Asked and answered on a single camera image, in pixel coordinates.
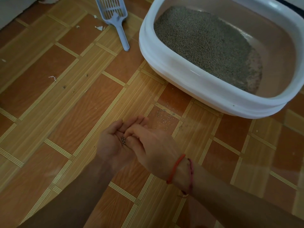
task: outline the orange bracelet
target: orange bracelet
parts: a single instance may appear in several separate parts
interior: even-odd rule
[[[179,165],[179,163],[184,159],[186,155],[185,154],[182,154],[179,159],[175,162],[174,166],[173,166],[173,169],[172,169],[172,172],[168,178],[168,180],[166,181],[167,184],[172,184],[172,179],[173,179],[173,176],[176,172],[176,169],[177,169],[177,166]]]

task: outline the forearm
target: forearm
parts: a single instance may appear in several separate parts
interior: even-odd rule
[[[95,157],[55,199],[20,227],[83,227],[113,177]]]
[[[184,161],[176,185],[188,191],[189,170]],[[192,196],[224,227],[304,227],[304,221],[267,201],[217,179],[194,163]]]

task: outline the person's left hand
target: person's left hand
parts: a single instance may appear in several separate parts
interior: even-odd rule
[[[101,132],[97,144],[96,155],[112,168],[113,174],[124,168],[135,157],[133,150],[122,143],[125,131],[133,124],[145,126],[148,118],[139,115],[123,123],[123,120],[113,122]]]

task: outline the patterned floor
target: patterned floor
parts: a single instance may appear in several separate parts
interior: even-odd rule
[[[152,1],[125,0],[129,52],[94,0],[35,3],[0,31],[0,227],[16,227],[56,197],[93,158],[99,133],[138,114],[218,178],[304,219],[304,90],[258,120],[191,98],[140,53]],[[134,160],[85,227],[186,228],[188,199],[180,196]],[[207,227],[221,226],[201,213]]]

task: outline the person's right hand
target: person's right hand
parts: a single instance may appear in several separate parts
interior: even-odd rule
[[[172,136],[141,125],[131,126],[124,136],[126,145],[134,150],[138,161],[155,176],[167,180],[181,155]]]

